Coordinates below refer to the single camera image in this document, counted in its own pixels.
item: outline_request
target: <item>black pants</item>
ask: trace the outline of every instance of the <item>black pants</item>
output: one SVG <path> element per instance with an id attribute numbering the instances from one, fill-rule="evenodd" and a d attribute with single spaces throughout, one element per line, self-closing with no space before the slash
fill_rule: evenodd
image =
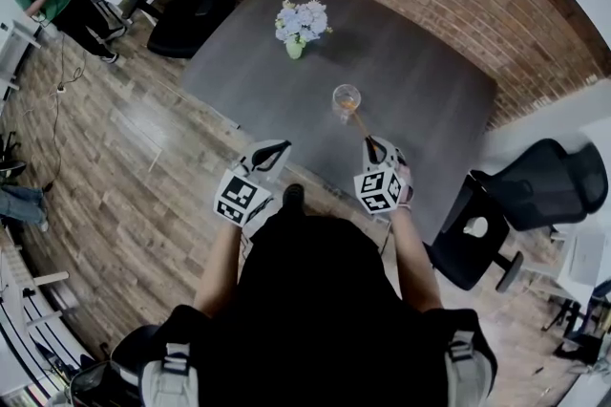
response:
<path id="1" fill-rule="evenodd" d="M 104 44 L 99 43 L 87 30 L 89 27 L 100 38 L 106 38 L 111 34 L 106 18 L 91 0 L 71 0 L 55 17 L 53 24 L 91 54 L 100 57 L 112 56 Z"/>

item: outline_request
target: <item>white sneaker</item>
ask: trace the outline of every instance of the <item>white sneaker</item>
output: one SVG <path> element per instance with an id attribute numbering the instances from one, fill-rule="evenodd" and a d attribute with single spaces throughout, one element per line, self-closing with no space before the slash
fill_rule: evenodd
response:
<path id="1" fill-rule="evenodd" d="M 102 59 L 104 62 L 108 64 L 114 64 L 116 60 L 118 59 L 118 54 L 113 54 L 110 57 L 100 57 L 100 59 Z"/>
<path id="2" fill-rule="evenodd" d="M 123 36 L 126 32 L 127 27 L 119 27 L 118 29 L 113 30 L 111 34 L 108 35 L 106 38 L 104 38 L 104 42 L 110 42 L 111 40 L 115 40 L 116 38 Z"/>

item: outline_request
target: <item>wooden floor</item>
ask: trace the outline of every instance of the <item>wooden floor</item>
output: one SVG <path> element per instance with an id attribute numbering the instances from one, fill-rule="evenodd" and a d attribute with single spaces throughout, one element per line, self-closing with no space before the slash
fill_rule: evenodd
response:
<path id="1" fill-rule="evenodd" d="M 150 26 L 138 19 L 115 43 L 122 55 L 109 66 L 87 56 L 85 74 L 56 96 L 61 37 L 42 36 L 43 49 L 27 59 L 1 124 L 16 130 L 19 157 L 29 163 L 21 184 L 48 182 L 61 172 L 47 199 L 51 228 L 27 227 L 27 251 L 41 272 L 67 270 L 72 300 L 65 317 L 84 344 L 114 346 L 144 323 L 158 323 L 194 294 L 219 220 L 211 202 L 220 174 L 248 137 L 226 126 L 205 104 L 178 85 L 184 62 L 149 53 Z M 83 51 L 69 38 L 64 80 L 82 65 Z M 349 218 L 378 244 L 386 228 L 337 197 L 305 171 L 290 168 L 278 183 L 306 186 L 312 210 Z M 555 250 L 538 233 L 512 235 L 508 253 L 524 250 L 547 261 Z M 383 259 L 395 280 L 392 242 Z M 449 308 L 470 307 L 499 360 L 491 397 L 494 406 L 555 405 L 574 381 L 570 363 L 551 357 L 559 331 L 540 332 L 556 313 L 545 297 L 529 290 L 530 277 L 503 295 L 495 292 L 495 267 L 471 292 L 440 277 Z"/>

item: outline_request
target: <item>glass cup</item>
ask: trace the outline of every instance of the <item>glass cup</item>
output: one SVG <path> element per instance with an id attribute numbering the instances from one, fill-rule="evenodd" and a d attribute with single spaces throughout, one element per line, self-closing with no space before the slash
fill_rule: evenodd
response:
<path id="1" fill-rule="evenodd" d="M 333 91 L 333 112 L 342 123 L 347 123 L 361 104 L 361 94 L 351 84 L 342 84 Z"/>

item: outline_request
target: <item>person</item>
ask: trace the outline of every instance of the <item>person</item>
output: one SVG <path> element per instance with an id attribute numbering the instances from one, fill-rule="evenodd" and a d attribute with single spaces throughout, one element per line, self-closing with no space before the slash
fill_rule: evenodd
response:
<path id="1" fill-rule="evenodd" d="M 106 19 L 91 0 L 15 0 L 27 16 L 42 13 L 45 21 L 53 23 L 60 31 L 70 36 L 83 49 L 112 64 L 118 54 L 108 50 L 89 32 L 93 30 L 103 42 L 121 37 L 126 28 L 111 30 Z"/>
<path id="2" fill-rule="evenodd" d="M 44 192 L 40 188 L 25 186 L 0 186 L 0 215 L 34 224 L 40 230 L 49 230 L 47 212 L 42 206 Z"/>
<path id="3" fill-rule="evenodd" d="M 401 195 L 403 204 L 407 193 Z M 252 237 L 240 280 L 242 230 L 222 224 L 193 305 L 174 309 L 145 348 L 143 364 L 163 357 L 171 343 L 189 343 L 200 405 L 258 398 L 483 405 L 495 357 L 474 311 L 443 309 L 411 211 L 400 206 L 390 213 L 399 298 L 375 243 L 349 221 L 306 216 L 304 201 L 302 186 L 287 188 L 282 209 Z M 456 342 L 457 331 L 468 331 L 473 344 Z M 458 344 L 465 346 L 456 349 L 462 355 L 448 356 Z M 489 382 L 476 381 L 460 392 L 474 395 L 479 389 L 483 399 L 451 403 L 459 391 L 456 379 L 466 376 L 450 380 L 448 363 L 473 351 L 487 358 L 490 368 L 480 370 L 488 371 Z M 166 356 L 163 365 L 171 360 Z M 151 382 L 148 370 L 142 371 L 145 406 L 165 405 L 161 393 L 149 391 L 166 383 Z M 176 385 L 172 389 L 180 391 Z"/>

